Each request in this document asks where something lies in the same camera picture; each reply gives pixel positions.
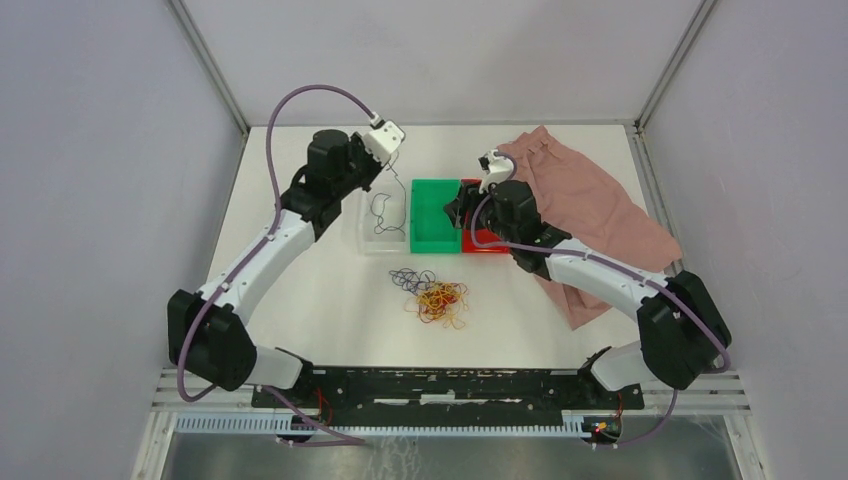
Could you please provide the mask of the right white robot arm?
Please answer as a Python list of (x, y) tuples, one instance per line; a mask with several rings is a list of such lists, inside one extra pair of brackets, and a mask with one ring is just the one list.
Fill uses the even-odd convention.
[(685, 390), (702, 374), (730, 368), (731, 333), (697, 275), (650, 272), (591, 249), (543, 221), (525, 182), (488, 188), (463, 182), (443, 211), (456, 229), (493, 233), (494, 246), (507, 248), (522, 270), (584, 291), (636, 323), (638, 340), (606, 348), (585, 364), (590, 373), (577, 382), (585, 405), (602, 408), (618, 390), (650, 381)]

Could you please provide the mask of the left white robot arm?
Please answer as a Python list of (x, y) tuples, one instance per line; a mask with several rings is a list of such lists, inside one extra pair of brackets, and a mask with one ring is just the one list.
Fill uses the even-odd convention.
[(365, 134), (327, 129), (313, 135), (305, 165), (276, 196), (270, 223), (215, 279), (169, 299), (168, 347), (180, 392), (186, 390), (186, 373), (192, 373), (226, 391), (245, 384), (276, 387), (294, 407), (312, 399), (314, 379), (302, 372), (308, 361), (256, 345), (247, 324), (285, 269), (340, 216), (343, 200), (357, 189), (369, 190), (404, 139), (404, 132), (391, 126)]

